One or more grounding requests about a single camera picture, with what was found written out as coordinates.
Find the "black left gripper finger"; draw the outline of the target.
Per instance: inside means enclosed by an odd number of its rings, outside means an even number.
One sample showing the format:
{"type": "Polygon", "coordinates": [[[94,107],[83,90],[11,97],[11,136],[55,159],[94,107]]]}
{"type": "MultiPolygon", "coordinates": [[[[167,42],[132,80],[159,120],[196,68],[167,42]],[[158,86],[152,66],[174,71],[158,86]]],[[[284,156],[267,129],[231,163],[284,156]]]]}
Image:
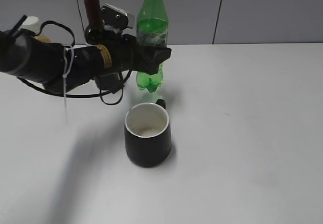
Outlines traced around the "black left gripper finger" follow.
{"type": "Polygon", "coordinates": [[[159,66],[171,57],[169,47],[138,47],[138,71],[147,74],[157,74],[159,66]]]}

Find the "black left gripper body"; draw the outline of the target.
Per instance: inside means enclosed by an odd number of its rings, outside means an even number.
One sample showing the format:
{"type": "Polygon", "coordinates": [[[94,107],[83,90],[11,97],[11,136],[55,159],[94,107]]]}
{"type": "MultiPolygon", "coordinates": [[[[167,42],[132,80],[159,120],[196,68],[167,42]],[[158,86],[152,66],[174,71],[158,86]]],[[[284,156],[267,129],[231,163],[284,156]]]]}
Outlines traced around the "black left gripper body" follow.
{"type": "Polygon", "coordinates": [[[122,88],[119,73],[145,71],[143,47],[136,44],[134,36],[125,34],[113,37],[112,33],[101,38],[86,39],[85,82],[93,80],[98,88],[122,88]]]}

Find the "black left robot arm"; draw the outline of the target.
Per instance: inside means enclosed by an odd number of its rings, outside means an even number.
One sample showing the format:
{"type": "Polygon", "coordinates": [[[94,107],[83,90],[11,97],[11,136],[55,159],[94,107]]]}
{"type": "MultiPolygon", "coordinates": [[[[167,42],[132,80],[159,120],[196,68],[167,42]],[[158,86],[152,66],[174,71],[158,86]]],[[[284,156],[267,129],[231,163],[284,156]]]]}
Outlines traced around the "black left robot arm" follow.
{"type": "Polygon", "coordinates": [[[66,50],[60,43],[43,43],[22,33],[17,38],[1,32],[1,72],[43,85],[62,95],[92,79],[123,71],[156,74],[170,58],[169,47],[139,46],[125,34],[118,41],[66,50]]]}

